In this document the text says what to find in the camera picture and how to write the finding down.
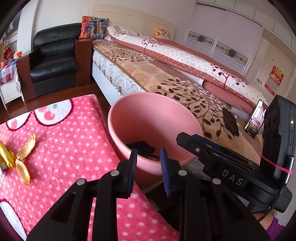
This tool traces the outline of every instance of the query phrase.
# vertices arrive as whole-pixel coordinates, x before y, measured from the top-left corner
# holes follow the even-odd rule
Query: bed frame
[[[92,6],[91,16],[108,18],[108,26],[121,26],[133,32],[150,37],[155,36],[154,28],[162,28],[169,31],[170,40],[173,40],[176,29],[176,26],[173,23],[165,19],[132,8],[117,5],[94,4]],[[107,101],[112,106],[121,97],[121,94],[95,63],[92,64],[92,75]]]

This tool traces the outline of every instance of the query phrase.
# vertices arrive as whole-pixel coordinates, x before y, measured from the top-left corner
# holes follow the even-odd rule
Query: pink polka dot blanket
[[[199,78],[201,81],[209,82],[210,85],[218,86],[226,93],[242,99],[252,108],[260,99],[267,103],[264,95],[248,83],[242,75],[204,54],[170,40],[159,40],[141,34],[134,35],[127,30],[121,31],[121,28],[117,26],[107,29],[111,38],[117,43],[189,73],[193,78]]]
[[[5,169],[0,178],[0,207],[24,240],[77,179],[99,179],[119,163],[95,95],[41,107],[0,125],[0,140],[15,153],[32,134],[36,134],[36,146],[24,161],[30,185],[22,183],[16,169]],[[178,240],[178,233],[136,184],[129,199],[117,199],[117,226],[120,241]]]

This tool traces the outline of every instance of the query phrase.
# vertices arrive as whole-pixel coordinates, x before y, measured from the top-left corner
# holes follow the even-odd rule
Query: black smartphone
[[[247,132],[253,139],[256,137],[263,125],[264,114],[267,108],[268,106],[262,100],[259,100],[251,118],[244,127],[244,131]]]
[[[233,115],[224,107],[222,108],[222,111],[225,128],[229,130],[233,135],[239,136],[239,128],[237,127],[237,121],[235,120]]]

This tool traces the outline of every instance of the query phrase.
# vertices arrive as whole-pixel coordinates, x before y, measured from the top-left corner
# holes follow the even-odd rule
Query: pink plastic bucket
[[[184,166],[193,161],[195,156],[177,145],[177,135],[186,132],[203,137],[199,122],[187,108],[166,96],[146,92],[120,98],[109,111],[108,127],[121,160],[128,159],[131,153],[124,143],[146,141],[158,153],[160,148],[165,147],[169,158]],[[138,185],[159,180],[161,175],[160,162],[138,155]]]

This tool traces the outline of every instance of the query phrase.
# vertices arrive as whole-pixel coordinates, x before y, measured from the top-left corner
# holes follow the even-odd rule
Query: armchair seat cushion
[[[59,54],[43,59],[31,69],[31,80],[35,84],[58,76],[74,74],[76,70],[77,64],[73,53]]]

